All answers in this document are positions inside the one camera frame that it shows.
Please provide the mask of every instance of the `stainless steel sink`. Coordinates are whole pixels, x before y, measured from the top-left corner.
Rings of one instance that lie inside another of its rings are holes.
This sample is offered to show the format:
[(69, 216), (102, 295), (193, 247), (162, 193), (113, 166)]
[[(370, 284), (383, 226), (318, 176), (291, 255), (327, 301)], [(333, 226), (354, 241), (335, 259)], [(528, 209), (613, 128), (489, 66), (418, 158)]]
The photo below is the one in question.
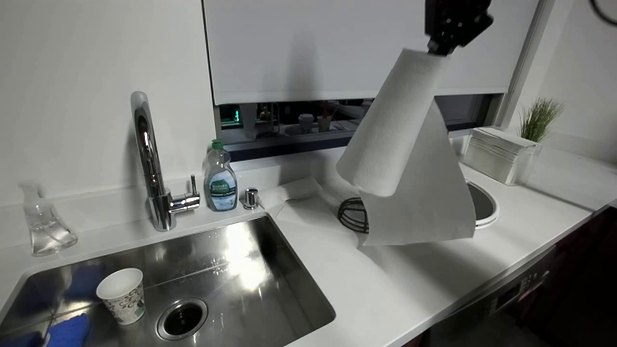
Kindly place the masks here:
[[(117, 326), (94, 297), (119, 268), (144, 272), (146, 313)], [(335, 313), (270, 216), (31, 276), (0, 326), (0, 345), (88, 315), (85, 345), (285, 345)]]
[(466, 183), (466, 187), (476, 210), (476, 230), (493, 224), (497, 220), (497, 203), (493, 201), (493, 197), (489, 197), (488, 191), (470, 182)]

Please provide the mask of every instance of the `white countertop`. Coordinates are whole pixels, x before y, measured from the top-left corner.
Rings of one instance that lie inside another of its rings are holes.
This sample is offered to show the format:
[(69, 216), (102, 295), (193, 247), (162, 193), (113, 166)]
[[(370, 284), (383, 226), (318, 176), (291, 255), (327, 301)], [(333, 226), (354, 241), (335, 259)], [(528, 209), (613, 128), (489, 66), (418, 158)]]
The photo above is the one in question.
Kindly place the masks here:
[[(505, 187), (472, 170), (464, 170), (464, 176), (499, 205), (497, 222), (472, 239), (358, 249), (356, 236), (337, 224), (318, 195), (275, 209), (275, 224), (335, 309), (331, 324), (291, 345), (401, 345), (482, 295), (489, 284), (543, 253), (590, 216), (590, 210), (524, 187)], [(2, 247), (0, 318), (15, 286), (29, 274), (252, 216), (254, 212), (241, 209), (229, 214), (202, 209), (179, 218), (171, 234), (156, 234), (144, 220), (117, 222), (83, 232), (77, 247), (52, 259), (32, 259), (27, 245), (19, 243)], [(94, 224), (81, 218), (83, 230)]]

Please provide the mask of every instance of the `chrome faucet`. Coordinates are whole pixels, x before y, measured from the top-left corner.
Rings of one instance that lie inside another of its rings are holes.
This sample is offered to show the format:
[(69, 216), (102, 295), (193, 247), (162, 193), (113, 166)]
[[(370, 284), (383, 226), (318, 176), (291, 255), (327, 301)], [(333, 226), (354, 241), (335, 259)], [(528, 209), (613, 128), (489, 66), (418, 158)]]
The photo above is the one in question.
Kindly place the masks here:
[(154, 230), (173, 230), (175, 214), (198, 207), (200, 199), (196, 193), (194, 176), (191, 176), (191, 187), (187, 195), (173, 199), (171, 193), (166, 191), (158, 162), (158, 149), (148, 108), (148, 97), (144, 93), (133, 93), (131, 104), (137, 149), (148, 189), (146, 210), (150, 214)]

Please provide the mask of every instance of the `sink drain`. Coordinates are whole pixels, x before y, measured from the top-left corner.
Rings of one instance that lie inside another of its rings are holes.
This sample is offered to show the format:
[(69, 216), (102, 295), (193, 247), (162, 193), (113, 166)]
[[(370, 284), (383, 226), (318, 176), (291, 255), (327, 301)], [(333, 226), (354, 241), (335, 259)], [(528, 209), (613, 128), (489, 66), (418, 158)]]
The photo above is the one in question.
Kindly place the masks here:
[(183, 340), (193, 336), (208, 318), (208, 307), (202, 301), (173, 303), (156, 324), (162, 340)]

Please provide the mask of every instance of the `dish soap bottle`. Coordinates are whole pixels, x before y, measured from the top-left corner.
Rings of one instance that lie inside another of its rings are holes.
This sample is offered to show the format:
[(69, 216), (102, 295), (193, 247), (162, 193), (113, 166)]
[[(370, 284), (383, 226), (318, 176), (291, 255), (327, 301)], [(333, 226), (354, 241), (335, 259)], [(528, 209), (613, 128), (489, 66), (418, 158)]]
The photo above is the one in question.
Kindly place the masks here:
[(214, 139), (204, 160), (204, 199), (210, 210), (233, 210), (237, 205), (237, 180), (229, 166), (223, 143)]

